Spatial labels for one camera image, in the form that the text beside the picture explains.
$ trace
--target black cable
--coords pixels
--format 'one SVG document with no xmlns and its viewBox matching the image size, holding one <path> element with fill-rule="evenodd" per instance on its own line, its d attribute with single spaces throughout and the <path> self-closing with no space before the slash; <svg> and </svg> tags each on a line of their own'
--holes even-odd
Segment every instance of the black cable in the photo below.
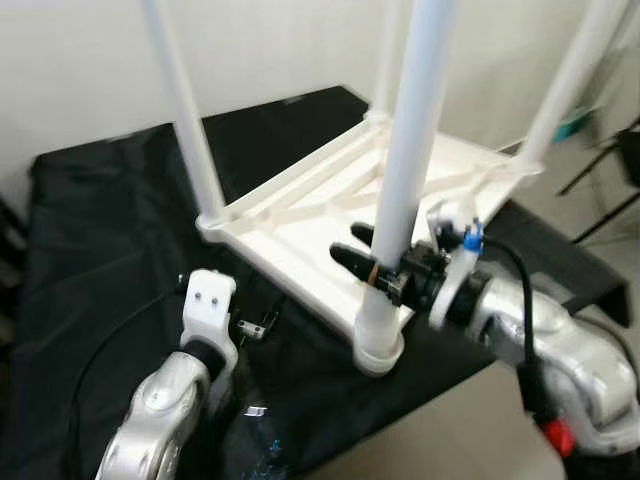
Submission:
<svg viewBox="0 0 640 480">
<path fill-rule="evenodd" d="M 147 303 L 141 305 L 127 317 L 120 320 L 114 327 L 102 338 L 96 349 L 89 356 L 86 363 L 80 371 L 80 375 L 76 380 L 73 393 L 71 395 L 71 401 L 69 402 L 69 423 L 67 425 L 67 440 L 66 450 L 63 457 L 63 474 L 64 478 L 71 480 L 80 480 L 82 478 L 82 463 L 80 458 L 80 452 L 78 450 L 78 443 L 80 437 L 80 404 L 78 402 L 78 395 L 82 388 L 82 383 L 85 376 L 93 366 L 96 359 L 104 351 L 109 342 L 120 332 L 124 327 L 130 325 L 130 322 L 136 317 L 146 312 L 153 306 L 162 302 L 164 299 L 175 293 L 176 289 L 172 288 L 169 291 L 161 293 L 160 295 L 152 298 Z"/>
<path fill-rule="evenodd" d="M 524 408 L 533 413 L 535 422 L 542 426 L 553 420 L 557 412 L 553 411 L 547 398 L 542 368 L 534 349 L 533 333 L 533 288 L 527 268 L 518 253 L 509 245 L 491 237 L 484 237 L 485 245 L 504 252 L 513 262 L 522 281 L 523 323 L 524 323 L 524 361 L 518 365 L 518 383 Z"/>
<path fill-rule="evenodd" d="M 524 361 L 529 365 L 533 365 L 536 359 L 533 342 L 533 288 L 531 287 L 531 278 L 529 277 L 527 268 L 520 255 L 509 245 L 488 236 L 484 237 L 484 243 L 487 246 L 495 247 L 504 252 L 518 271 L 524 296 Z"/>
<path fill-rule="evenodd" d="M 573 315 L 573 318 L 576 318 L 581 322 L 588 323 L 589 325 L 593 325 L 594 327 L 599 328 L 600 330 L 603 330 L 618 343 L 620 349 L 622 350 L 623 355 L 627 359 L 627 362 L 629 362 L 629 365 L 631 366 L 631 369 L 633 370 L 633 373 L 636 376 L 636 397 L 638 398 L 638 401 L 640 401 L 640 376 L 638 375 L 638 363 L 636 362 L 635 356 L 633 355 L 633 352 L 631 351 L 631 347 L 629 347 L 629 344 L 627 343 L 627 341 L 622 337 L 622 335 L 616 332 L 613 328 L 609 327 L 608 325 L 605 325 L 604 323 L 594 318 L 590 318 L 581 314 L 575 314 Z"/>
</svg>

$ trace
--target white wall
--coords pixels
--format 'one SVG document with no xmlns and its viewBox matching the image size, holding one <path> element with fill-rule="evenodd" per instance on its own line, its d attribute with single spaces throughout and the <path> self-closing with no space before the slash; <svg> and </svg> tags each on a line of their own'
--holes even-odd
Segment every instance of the white wall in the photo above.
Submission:
<svg viewBox="0 0 640 480">
<path fill-rule="evenodd" d="M 462 0 L 441 128 L 521 137 L 586 4 Z M 380 5 L 173 0 L 202 114 L 339 83 L 368 96 Z M 37 154 L 171 118 L 140 0 L 2 0 L 0 72 L 0 192 L 20 211 Z"/>
</svg>

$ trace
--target black cloth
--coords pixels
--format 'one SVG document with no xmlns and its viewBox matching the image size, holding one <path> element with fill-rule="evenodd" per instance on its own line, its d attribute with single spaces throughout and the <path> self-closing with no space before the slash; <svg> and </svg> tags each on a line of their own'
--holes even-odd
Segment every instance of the black cloth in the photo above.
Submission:
<svg viewBox="0 0 640 480">
<path fill-rule="evenodd" d="M 365 109 L 332 88 L 207 119 L 227 200 L 356 124 Z M 244 343 L 235 396 L 203 418 L 185 446 L 180 479 L 303 473 L 492 361 L 461 336 L 434 334 L 413 321 L 396 369 L 378 380 L 360 374 L 349 347 L 319 319 L 233 252 L 201 241 L 170 125 L 42 155 L 32 176 L 3 480 L 63 478 L 69 401 L 87 358 L 115 323 L 195 268 L 236 277 L 243 319 L 260 322 L 274 312 L 279 318 L 264 342 Z M 79 401 L 86 478 L 135 388 L 177 348 L 181 306 L 174 296 L 131 322 L 85 378 Z M 255 404 L 267 415 L 244 416 Z"/>
</svg>

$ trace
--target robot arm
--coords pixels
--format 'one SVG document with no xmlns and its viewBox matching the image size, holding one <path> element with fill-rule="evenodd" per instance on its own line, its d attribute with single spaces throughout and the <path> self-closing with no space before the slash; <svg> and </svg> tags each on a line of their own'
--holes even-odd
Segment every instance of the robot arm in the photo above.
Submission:
<svg viewBox="0 0 640 480">
<path fill-rule="evenodd" d="M 331 255 L 394 305 L 428 313 L 432 328 L 457 326 L 516 367 L 524 357 L 522 286 L 474 271 L 482 230 L 468 212 L 464 205 L 438 205 L 428 214 L 433 242 L 411 246 L 393 269 L 345 245 L 334 244 Z M 352 233 L 370 245 L 372 227 L 357 224 Z M 637 380 L 624 355 L 583 329 L 552 298 L 534 292 L 532 303 L 545 397 L 580 453 L 614 456 L 638 449 Z"/>
<path fill-rule="evenodd" d="M 129 413 L 107 446 L 96 480 L 169 480 L 193 432 L 213 380 L 229 374 L 238 352 L 229 338 L 235 281 L 209 270 L 189 277 L 182 351 L 137 388 Z"/>
</svg>

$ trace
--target floor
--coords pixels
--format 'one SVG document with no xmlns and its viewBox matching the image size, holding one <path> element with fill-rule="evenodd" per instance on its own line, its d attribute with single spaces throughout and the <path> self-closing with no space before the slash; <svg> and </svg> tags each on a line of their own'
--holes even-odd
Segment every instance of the floor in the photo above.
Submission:
<svg viewBox="0 0 640 480">
<path fill-rule="evenodd" d="M 619 160 L 604 160 L 566 196 L 556 195 L 595 156 L 586 136 L 578 134 L 554 144 L 545 160 L 546 170 L 536 182 L 518 190 L 514 199 L 569 238 L 575 238 L 636 191 L 624 179 Z M 640 201 L 605 225 L 580 246 L 603 260 L 629 281 L 634 325 L 619 329 L 640 357 Z M 606 320 L 590 307 L 588 313 Z"/>
<path fill-rule="evenodd" d="M 559 457 L 522 415 L 513 370 L 496 362 L 306 478 L 563 480 L 564 477 Z"/>
</svg>

